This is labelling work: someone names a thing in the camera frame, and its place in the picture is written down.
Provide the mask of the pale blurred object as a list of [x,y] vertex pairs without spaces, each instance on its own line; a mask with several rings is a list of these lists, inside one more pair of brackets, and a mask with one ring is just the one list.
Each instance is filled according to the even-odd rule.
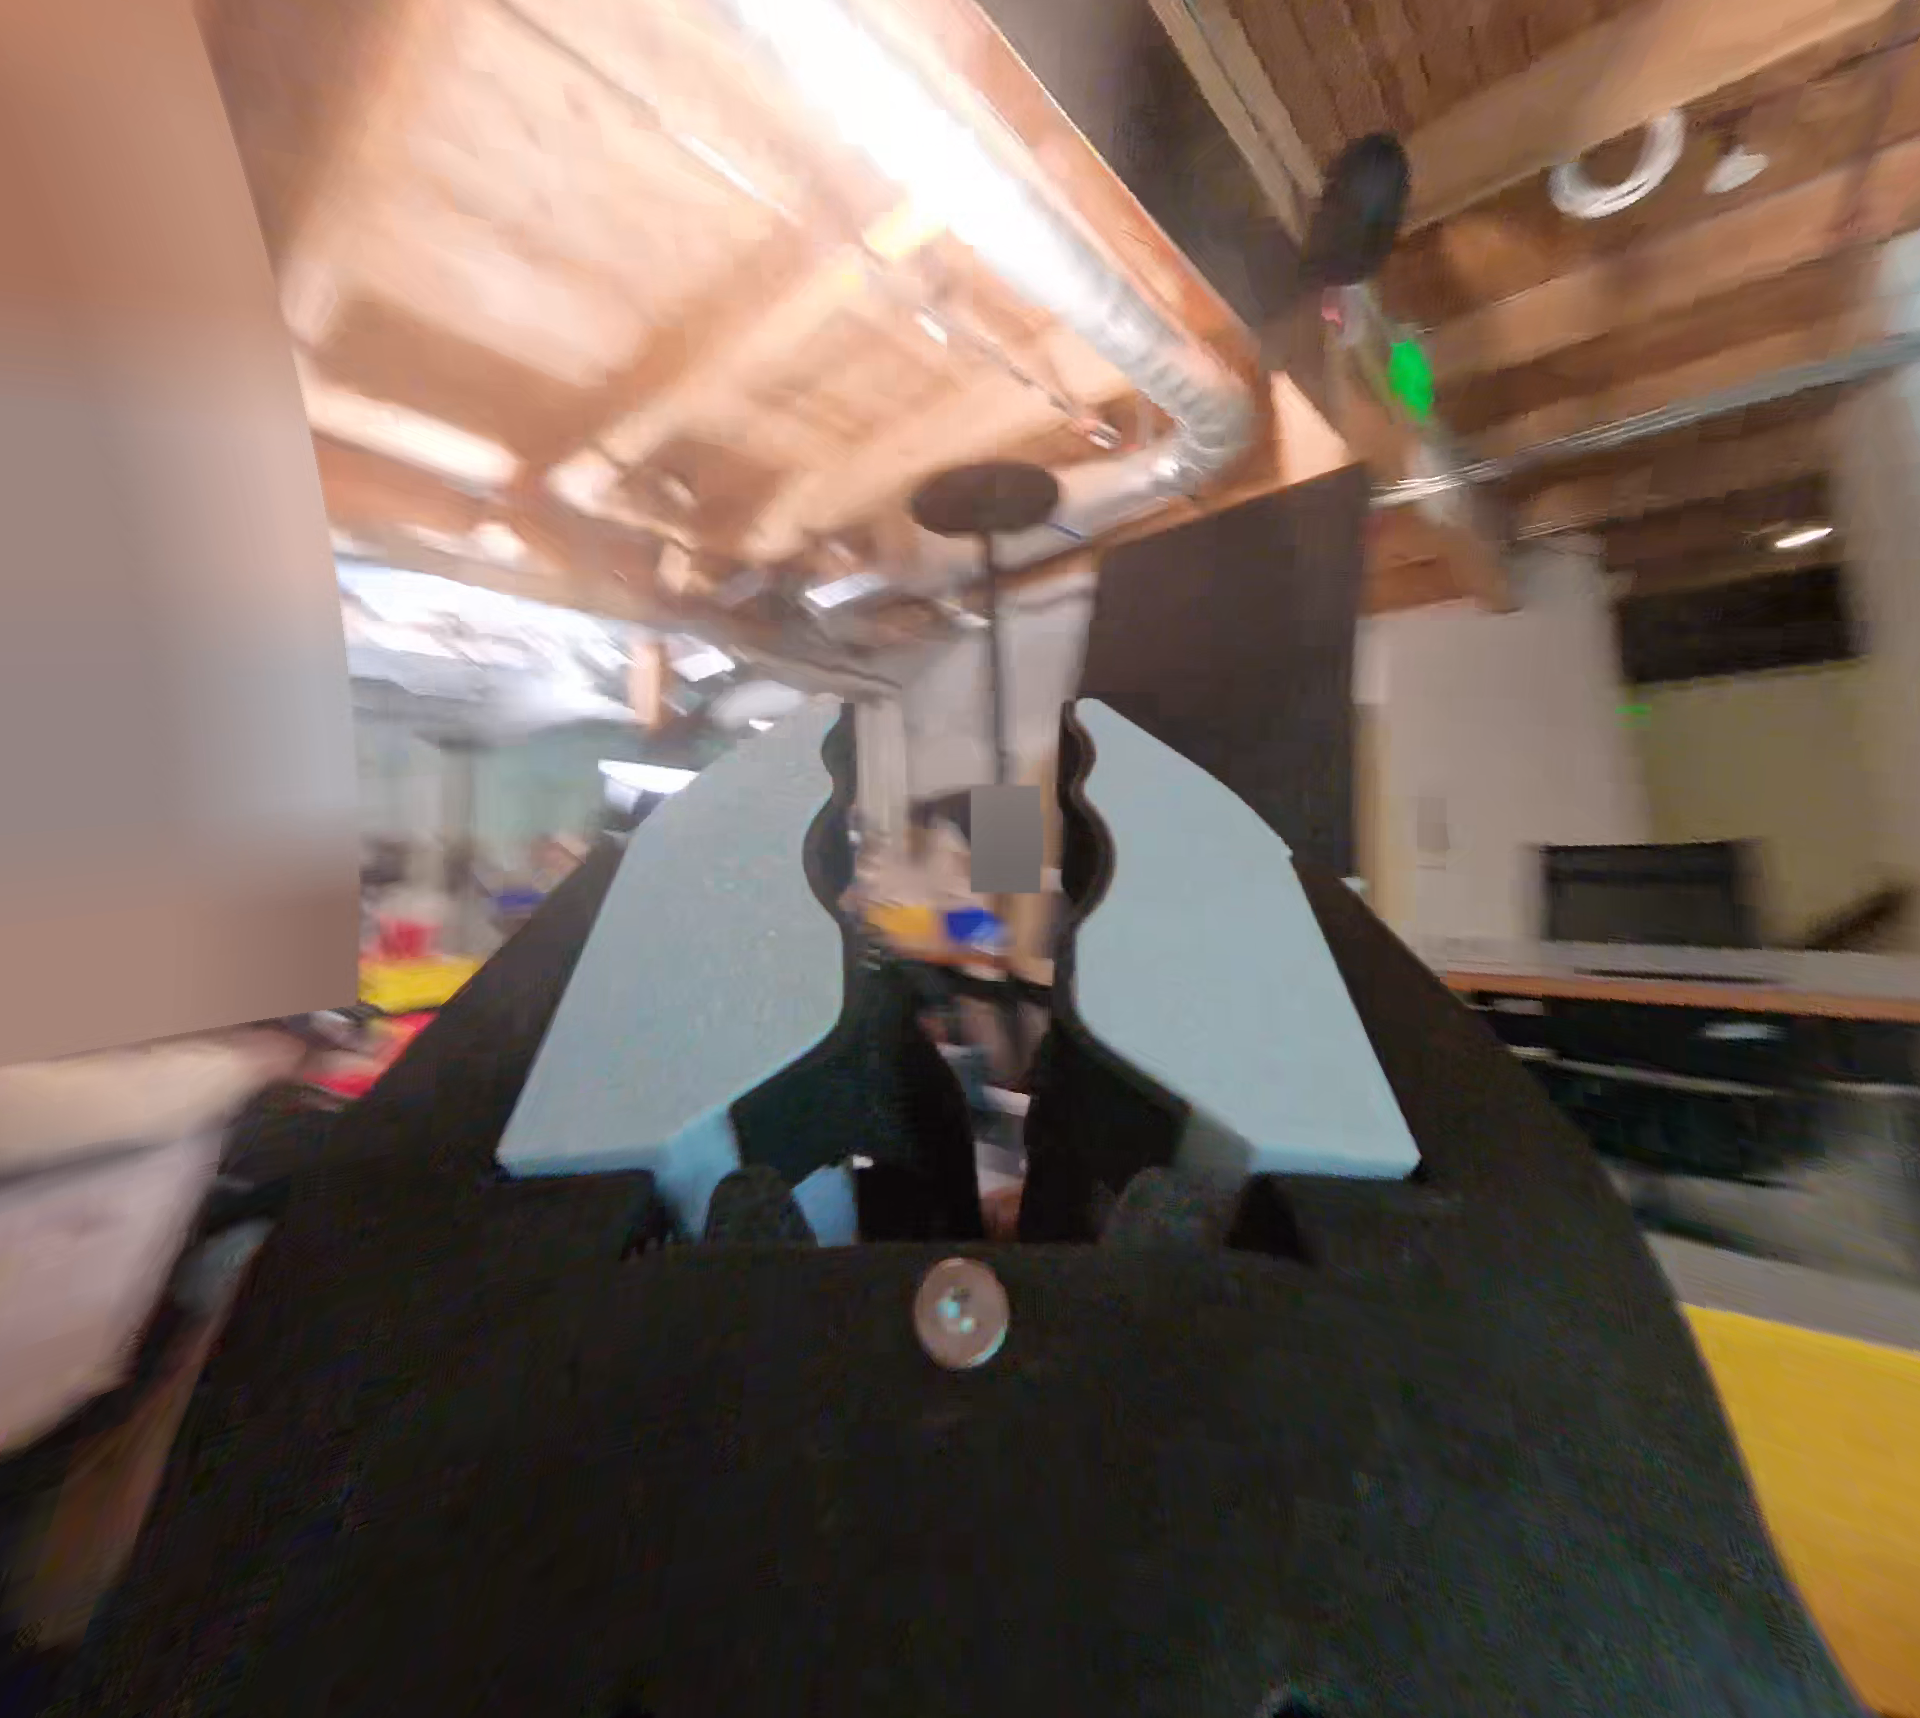
[[224,1129],[293,1035],[165,1036],[0,1070],[0,1456],[125,1374]]

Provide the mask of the yellow mat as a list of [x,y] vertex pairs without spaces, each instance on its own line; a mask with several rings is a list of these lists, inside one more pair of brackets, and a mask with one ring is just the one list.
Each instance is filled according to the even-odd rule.
[[1774,1549],[1869,1714],[1920,1708],[1920,1356],[1683,1305]]

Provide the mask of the yellow bin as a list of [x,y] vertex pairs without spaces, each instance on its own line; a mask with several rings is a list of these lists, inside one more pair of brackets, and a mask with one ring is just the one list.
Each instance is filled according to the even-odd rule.
[[446,1009],[474,975],[474,958],[459,953],[361,953],[358,958],[358,1009],[366,1015],[437,1015]]

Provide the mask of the black ceiling speaker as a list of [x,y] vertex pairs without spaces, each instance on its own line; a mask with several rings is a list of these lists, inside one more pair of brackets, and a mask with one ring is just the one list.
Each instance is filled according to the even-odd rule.
[[1395,132],[1359,132],[1321,172],[1299,255],[1304,290],[1367,284],[1395,252],[1408,156]]

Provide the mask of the silver ventilation duct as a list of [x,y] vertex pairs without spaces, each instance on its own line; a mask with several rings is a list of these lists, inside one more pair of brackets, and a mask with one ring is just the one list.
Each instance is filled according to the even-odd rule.
[[1166,487],[1222,473],[1263,386],[1232,315],[975,0],[704,0],[907,200],[1171,417]]

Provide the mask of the black screen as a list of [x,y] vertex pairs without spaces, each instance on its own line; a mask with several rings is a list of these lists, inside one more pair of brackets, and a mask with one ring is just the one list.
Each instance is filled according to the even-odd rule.
[[1749,842],[1548,842],[1540,938],[1756,950],[1756,859]]

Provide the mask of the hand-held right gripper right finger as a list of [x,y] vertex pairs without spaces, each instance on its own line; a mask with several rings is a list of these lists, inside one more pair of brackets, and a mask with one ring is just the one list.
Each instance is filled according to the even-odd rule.
[[1203,1177],[1408,1179],[1400,1100],[1359,1028],[1291,845],[1211,771],[1074,707],[1101,870],[1074,927],[1069,997],[1091,1048],[1171,1108]]

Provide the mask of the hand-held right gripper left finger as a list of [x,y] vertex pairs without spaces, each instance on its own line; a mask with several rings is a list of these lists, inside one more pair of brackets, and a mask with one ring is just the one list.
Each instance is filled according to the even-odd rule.
[[749,1165],[729,1108],[840,1015],[840,931],[801,870],[839,723],[840,698],[801,698],[627,838],[492,1146],[509,1179],[644,1171],[699,1234]]

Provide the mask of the long wooden table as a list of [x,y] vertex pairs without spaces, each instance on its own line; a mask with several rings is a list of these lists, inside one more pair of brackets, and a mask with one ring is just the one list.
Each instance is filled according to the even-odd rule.
[[1455,996],[1920,1025],[1914,953],[1793,953],[1587,938],[1419,938]]

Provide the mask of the black round ceiling lamp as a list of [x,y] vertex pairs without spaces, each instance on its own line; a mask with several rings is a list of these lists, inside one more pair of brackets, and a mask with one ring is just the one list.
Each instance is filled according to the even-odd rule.
[[1059,473],[1029,462],[975,462],[950,466],[911,490],[916,528],[933,537],[969,537],[981,566],[981,603],[985,603],[985,698],[989,698],[989,755],[994,755],[994,789],[1011,784],[1011,744],[1009,744],[1009,712],[1005,712],[1005,636],[998,636],[998,537],[1024,528],[1049,528],[1059,515]]

